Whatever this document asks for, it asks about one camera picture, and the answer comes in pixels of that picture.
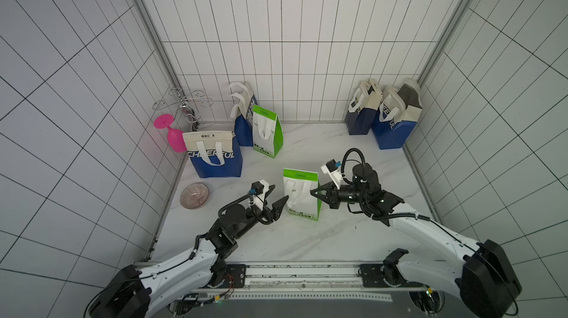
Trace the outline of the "green white bag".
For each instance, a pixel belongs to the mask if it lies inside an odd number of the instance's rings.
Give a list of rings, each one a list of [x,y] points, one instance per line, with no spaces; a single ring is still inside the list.
[[[284,169],[283,184],[285,196],[288,196],[288,213],[318,221],[321,208],[320,200],[311,194],[319,186],[317,172]]]
[[[279,116],[261,106],[253,106],[254,150],[275,158],[283,146],[283,130]]]

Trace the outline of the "navy beige small bag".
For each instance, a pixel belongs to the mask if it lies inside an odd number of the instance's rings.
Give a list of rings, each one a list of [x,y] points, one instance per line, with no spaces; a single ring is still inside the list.
[[[349,135],[366,135],[377,116],[383,92],[373,78],[362,80],[348,105],[346,125]]]

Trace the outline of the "blue beige takeout bag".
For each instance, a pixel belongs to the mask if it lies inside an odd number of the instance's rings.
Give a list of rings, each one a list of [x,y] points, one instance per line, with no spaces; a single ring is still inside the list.
[[[402,148],[422,113],[420,86],[407,78],[400,87],[387,86],[371,130],[381,150]]]

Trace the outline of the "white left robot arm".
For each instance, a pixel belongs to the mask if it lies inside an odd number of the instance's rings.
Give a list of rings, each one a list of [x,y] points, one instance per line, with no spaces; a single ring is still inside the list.
[[[84,317],[151,317],[184,294],[222,284],[237,240],[258,223],[268,226],[280,219],[288,197],[269,205],[274,189],[264,180],[254,182],[244,196],[219,209],[192,248],[153,266],[121,269],[87,304]]]

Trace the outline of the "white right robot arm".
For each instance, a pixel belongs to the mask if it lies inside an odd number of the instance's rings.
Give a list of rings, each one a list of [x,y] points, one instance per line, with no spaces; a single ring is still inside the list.
[[[357,148],[349,149],[342,161],[330,160],[322,166],[331,180],[312,189],[311,196],[332,209],[342,203],[358,204],[357,214],[404,232],[441,256],[441,260],[422,259],[406,249],[395,249],[380,266],[386,285],[427,285],[459,298],[477,317],[514,317],[519,313],[516,300],[522,285],[500,245],[467,238],[421,214],[401,197],[384,190],[364,158],[354,165],[352,178],[347,179],[345,165],[353,152],[361,153]]]

